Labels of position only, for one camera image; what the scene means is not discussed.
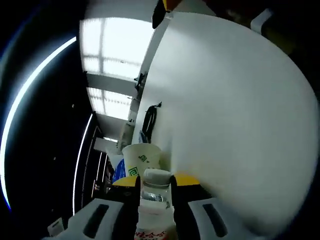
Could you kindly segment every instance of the cable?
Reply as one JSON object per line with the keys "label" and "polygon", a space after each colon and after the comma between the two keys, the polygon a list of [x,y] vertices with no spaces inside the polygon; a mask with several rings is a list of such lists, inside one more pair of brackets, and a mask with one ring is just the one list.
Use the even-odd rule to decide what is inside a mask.
{"label": "cable", "polygon": [[150,106],[146,111],[142,126],[142,132],[145,135],[148,143],[151,143],[152,131],[157,119],[157,108],[160,108],[161,106],[162,102],[160,102],[158,105]]}

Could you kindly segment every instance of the white curved surface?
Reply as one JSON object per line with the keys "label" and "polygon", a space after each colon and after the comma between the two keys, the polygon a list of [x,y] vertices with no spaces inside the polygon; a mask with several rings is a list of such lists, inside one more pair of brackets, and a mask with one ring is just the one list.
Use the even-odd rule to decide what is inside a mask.
{"label": "white curved surface", "polygon": [[196,176],[257,231],[299,210],[318,156],[318,104],[298,67],[236,23],[176,13],[148,74],[145,112],[162,101],[152,143],[173,172]]}

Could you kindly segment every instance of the paper cup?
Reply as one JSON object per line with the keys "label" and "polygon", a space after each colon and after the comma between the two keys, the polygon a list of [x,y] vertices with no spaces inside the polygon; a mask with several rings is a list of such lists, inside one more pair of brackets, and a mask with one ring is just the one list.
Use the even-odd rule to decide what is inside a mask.
{"label": "paper cup", "polygon": [[161,150],[151,143],[126,146],[123,150],[125,176],[143,176],[147,168],[160,169]]}

